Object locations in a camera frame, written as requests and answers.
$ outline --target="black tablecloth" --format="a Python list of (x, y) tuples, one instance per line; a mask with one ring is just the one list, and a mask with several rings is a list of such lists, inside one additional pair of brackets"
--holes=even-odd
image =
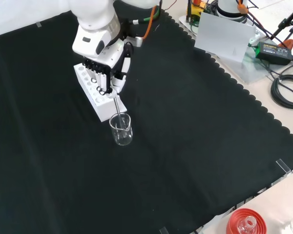
[(281, 177), (277, 159), (293, 168), (293, 135), (166, 13), (132, 58), (134, 140), (117, 146), (75, 76), (77, 27), (0, 36), (1, 234), (188, 234)]

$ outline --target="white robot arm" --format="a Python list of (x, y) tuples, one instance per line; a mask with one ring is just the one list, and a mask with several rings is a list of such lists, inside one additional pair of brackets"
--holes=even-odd
[[(148, 9), (160, 0), (123, 0)], [(131, 43), (113, 7), (113, 0), (69, 0), (71, 11), (77, 16), (79, 27), (73, 51), (86, 58), (84, 63), (101, 95), (114, 98), (121, 92), (130, 67)]]

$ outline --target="metal stand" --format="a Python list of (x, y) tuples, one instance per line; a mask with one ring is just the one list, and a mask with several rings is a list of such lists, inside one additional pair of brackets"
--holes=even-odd
[[(271, 40), (274, 39), (283, 29), (289, 26), (293, 26), (293, 13), (287, 18), (282, 20), (282, 22), (278, 25), (278, 30), (271, 36)], [(293, 34), (293, 28), (290, 29), (290, 34), (287, 36), (286, 40), (290, 38)]]

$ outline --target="green cable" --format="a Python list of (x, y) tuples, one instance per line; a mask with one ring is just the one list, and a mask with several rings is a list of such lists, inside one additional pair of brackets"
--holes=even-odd
[[(157, 9), (157, 12), (154, 14), (153, 19), (156, 19), (160, 14), (160, 8)], [(143, 21), (150, 21), (151, 17), (143, 19)]]

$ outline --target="red lid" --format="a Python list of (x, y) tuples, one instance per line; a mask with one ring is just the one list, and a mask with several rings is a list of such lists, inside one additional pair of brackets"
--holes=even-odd
[(267, 226), (262, 216), (260, 216), (259, 213), (250, 209), (239, 209), (233, 212), (227, 224), (227, 234), (239, 234), (239, 231), (237, 228), (238, 222), (242, 218), (246, 218), (248, 216), (253, 216), (254, 218), (256, 218), (256, 221), (257, 221), (256, 234), (267, 234)]

